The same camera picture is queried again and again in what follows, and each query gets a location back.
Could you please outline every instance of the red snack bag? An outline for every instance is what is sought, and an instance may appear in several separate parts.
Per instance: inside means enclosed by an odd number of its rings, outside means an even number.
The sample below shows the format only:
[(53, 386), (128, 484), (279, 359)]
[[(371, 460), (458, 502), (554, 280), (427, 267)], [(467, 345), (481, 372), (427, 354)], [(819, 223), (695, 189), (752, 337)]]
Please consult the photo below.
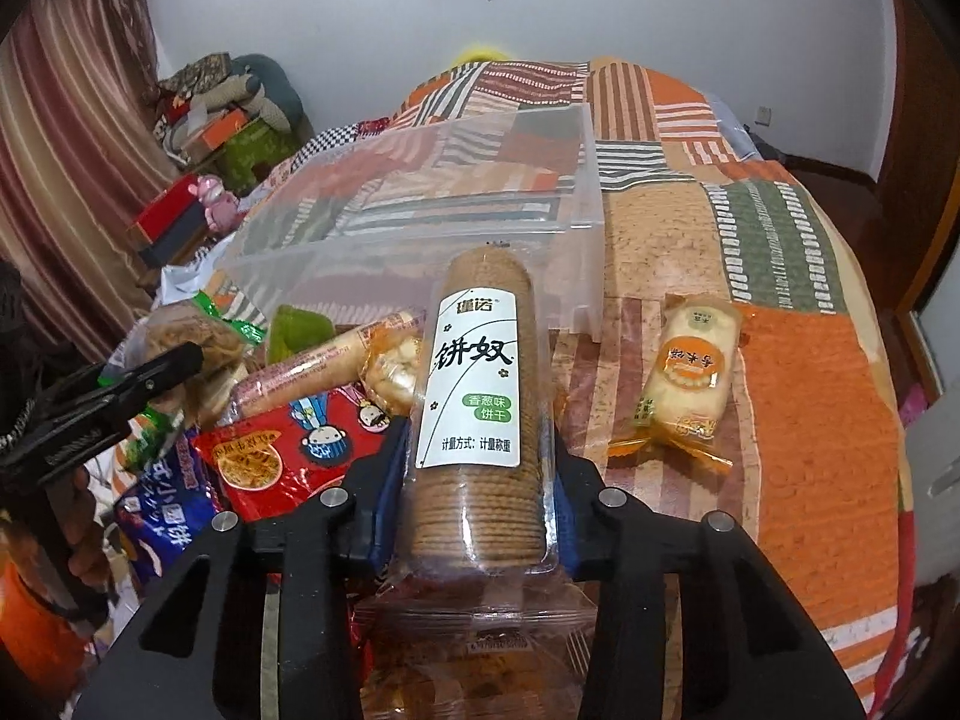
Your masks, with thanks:
[(354, 385), (301, 398), (201, 433), (194, 449), (216, 469), (234, 511), (278, 517), (332, 487), (355, 458), (376, 454), (390, 420)]

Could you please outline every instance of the clear plastic storage box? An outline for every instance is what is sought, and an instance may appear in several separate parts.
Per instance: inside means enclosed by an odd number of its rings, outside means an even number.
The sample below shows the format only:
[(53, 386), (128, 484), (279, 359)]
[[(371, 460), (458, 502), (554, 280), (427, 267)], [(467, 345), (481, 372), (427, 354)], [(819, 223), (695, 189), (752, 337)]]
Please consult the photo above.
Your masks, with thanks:
[(256, 209), (221, 268), (258, 309), (357, 324), (426, 308), (445, 266), (512, 247), (550, 328), (599, 341), (604, 216), (587, 105), (388, 130), (313, 157)]

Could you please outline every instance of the stuffed toy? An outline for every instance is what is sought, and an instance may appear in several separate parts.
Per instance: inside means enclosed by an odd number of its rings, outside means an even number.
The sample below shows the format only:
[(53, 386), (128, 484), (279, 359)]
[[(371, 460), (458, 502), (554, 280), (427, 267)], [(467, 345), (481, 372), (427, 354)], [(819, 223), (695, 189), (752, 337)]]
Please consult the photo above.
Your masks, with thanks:
[(268, 56), (252, 53), (230, 62), (230, 75), (209, 91), (194, 95), (209, 112), (237, 103), (277, 132), (290, 132), (304, 117), (304, 105), (282, 67)]
[(232, 191), (224, 189), (224, 182), (217, 176), (202, 175), (189, 190), (203, 204), (210, 232), (225, 236), (240, 225), (244, 216), (238, 209), (240, 201)]

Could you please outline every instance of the orange box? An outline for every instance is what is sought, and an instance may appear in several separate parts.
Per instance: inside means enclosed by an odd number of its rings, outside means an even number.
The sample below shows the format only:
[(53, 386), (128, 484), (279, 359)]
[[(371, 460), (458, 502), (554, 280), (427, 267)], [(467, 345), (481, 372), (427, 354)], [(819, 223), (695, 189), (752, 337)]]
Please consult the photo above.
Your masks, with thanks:
[(200, 132), (194, 133), (184, 143), (184, 153), (190, 157), (191, 162), (200, 162), (211, 151), (217, 151), (220, 146), (246, 127), (247, 122), (247, 114), (240, 108), (226, 114), (221, 111)]

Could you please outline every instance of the snack package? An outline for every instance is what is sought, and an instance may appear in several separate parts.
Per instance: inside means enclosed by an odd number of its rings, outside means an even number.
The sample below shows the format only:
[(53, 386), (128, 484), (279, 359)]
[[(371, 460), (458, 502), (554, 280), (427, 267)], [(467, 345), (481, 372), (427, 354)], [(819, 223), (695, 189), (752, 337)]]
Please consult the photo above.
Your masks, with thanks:
[(557, 614), (469, 613), (440, 627), (435, 615), (381, 610), (368, 634), (373, 672), (360, 692), (364, 717), (573, 720), (595, 613), (589, 604)]
[(123, 479), (122, 489), (114, 483), (117, 494), (126, 493), (150, 461), (169, 448), (166, 442), (174, 433), (176, 424), (165, 413), (147, 406), (130, 420), (130, 427), (131, 434), (113, 447), (114, 477), (126, 474), (120, 477)]
[(627, 454), (670, 443), (728, 471), (714, 437), (730, 397), (741, 313), (727, 300), (690, 295), (667, 309), (661, 348), (634, 414), (635, 435), (611, 443)]
[(387, 415), (348, 385), (201, 433), (193, 446), (249, 522), (291, 512), (339, 484), (355, 458), (380, 450), (389, 426)]
[(270, 322), (267, 364), (283, 362), (296, 353), (326, 343), (337, 335), (333, 322), (323, 314), (281, 305)]
[(213, 430), (230, 402), (234, 386), (248, 376), (249, 357), (208, 376), (198, 376), (187, 385), (187, 410), (201, 430)]
[(414, 405), (421, 337), (416, 328), (373, 333), (360, 381), (368, 397), (387, 413), (409, 415)]
[(420, 323), (421, 318), (410, 312), (390, 314), (288, 360), (267, 365), (234, 388), (226, 421), (250, 418), (315, 392), (355, 382), (377, 329), (404, 330), (419, 327)]
[(450, 264), (412, 421), (398, 569), (449, 580), (556, 565), (547, 333), (522, 262), (479, 247)]
[(201, 375), (240, 362), (247, 339), (227, 322), (210, 317), (195, 300), (161, 306), (133, 328), (127, 338), (125, 365), (132, 370), (186, 341), (203, 349)]
[(147, 466), (113, 510), (120, 541), (141, 589), (163, 576), (222, 507), (188, 430)]

